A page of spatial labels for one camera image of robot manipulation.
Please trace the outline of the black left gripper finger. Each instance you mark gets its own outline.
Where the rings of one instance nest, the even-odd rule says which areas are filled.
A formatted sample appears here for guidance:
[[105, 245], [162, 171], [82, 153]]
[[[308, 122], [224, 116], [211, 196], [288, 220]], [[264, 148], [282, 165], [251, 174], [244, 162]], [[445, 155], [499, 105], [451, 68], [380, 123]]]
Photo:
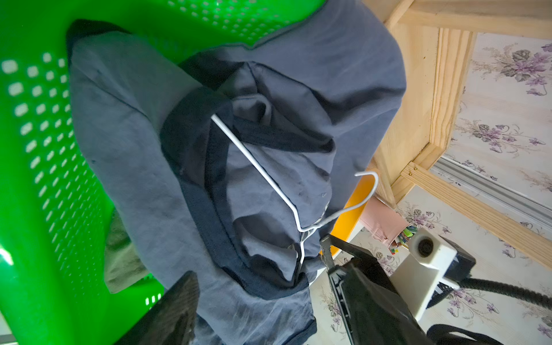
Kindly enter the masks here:
[[185, 273], [117, 344], [189, 344], [200, 296], [197, 274]]

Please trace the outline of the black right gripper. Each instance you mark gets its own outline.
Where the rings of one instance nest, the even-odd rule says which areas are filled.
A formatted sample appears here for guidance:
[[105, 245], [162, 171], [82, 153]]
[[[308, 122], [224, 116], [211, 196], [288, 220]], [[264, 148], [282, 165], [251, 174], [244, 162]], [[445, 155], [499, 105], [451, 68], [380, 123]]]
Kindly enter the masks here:
[[369, 250], [332, 235], [320, 241], [330, 286], [352, 344], [430, 344]]

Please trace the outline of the navy blue tank top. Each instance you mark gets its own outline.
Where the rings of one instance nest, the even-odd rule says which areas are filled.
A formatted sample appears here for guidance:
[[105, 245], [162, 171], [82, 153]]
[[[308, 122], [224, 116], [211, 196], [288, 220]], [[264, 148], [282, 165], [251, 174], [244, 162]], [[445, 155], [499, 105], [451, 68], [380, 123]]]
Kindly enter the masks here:
[[66, 34], [76, 140], [146, 269], [199, 284], [197, 344], [303, 344], [320, 238], [401, 106], [403, 57], [360, 1], [174, 63], [115, 24]]

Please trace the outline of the green graphic tank top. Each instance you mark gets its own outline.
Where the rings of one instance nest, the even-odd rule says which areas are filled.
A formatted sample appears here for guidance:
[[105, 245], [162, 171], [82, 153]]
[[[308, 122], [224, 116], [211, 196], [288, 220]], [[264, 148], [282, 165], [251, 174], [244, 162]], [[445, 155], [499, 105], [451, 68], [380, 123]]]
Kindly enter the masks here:
[[149, 275], [115, 209], [104, 250], [104, 281], [111, 294], [120, 293]]

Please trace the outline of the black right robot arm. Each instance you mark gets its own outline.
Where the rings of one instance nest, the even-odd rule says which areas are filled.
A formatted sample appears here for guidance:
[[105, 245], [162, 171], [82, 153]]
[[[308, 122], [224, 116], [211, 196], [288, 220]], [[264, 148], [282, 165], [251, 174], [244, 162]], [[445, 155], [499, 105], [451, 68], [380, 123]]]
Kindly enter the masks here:
[[[524, 264], [504, 255], [485, 255], [478, 260], [474, 275], [511, 280], [520, 275], [522, 286], [551, 294], [551, 274], [538, 264]], [[318, 332], [309, 344], [348, 344], [343, 320], [328, 278], [321, 275], [310, 286]], [[550, 344], [551, 311], [532, 303], [496, 293], [462, 288], [427, 310], [419, 324], [428, 330], [437, 323], [458, 326], [491, 336], [504, 344]]]

